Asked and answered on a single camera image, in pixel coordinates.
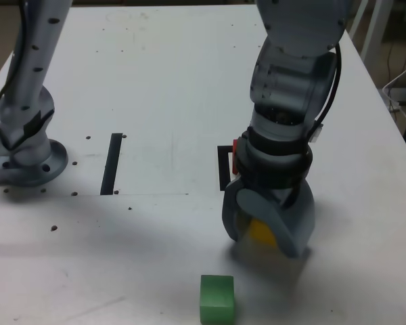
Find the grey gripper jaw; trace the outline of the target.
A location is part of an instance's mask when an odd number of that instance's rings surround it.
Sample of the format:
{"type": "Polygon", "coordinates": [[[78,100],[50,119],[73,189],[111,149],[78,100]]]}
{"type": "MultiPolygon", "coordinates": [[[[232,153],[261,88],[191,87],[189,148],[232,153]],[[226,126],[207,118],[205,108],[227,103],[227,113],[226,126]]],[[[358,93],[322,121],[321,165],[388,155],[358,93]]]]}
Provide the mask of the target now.
{"type": "Polygon", "coordinates": [[[242,189],[242,181],[232,181],[224,191],[222,220],[227,234],[234,241],[240,240],[249,227],[249,216],[239,207],[236,198],[242,189]]]}
{"type": "Polygon", "coordinates": [[[236,202],[243,212],[267,225],[285,256],[301,257],[315,227],[315,202],[307,181],[300,183],[296,201],[288,208],[249,189],[240,190],[236,202]]]}

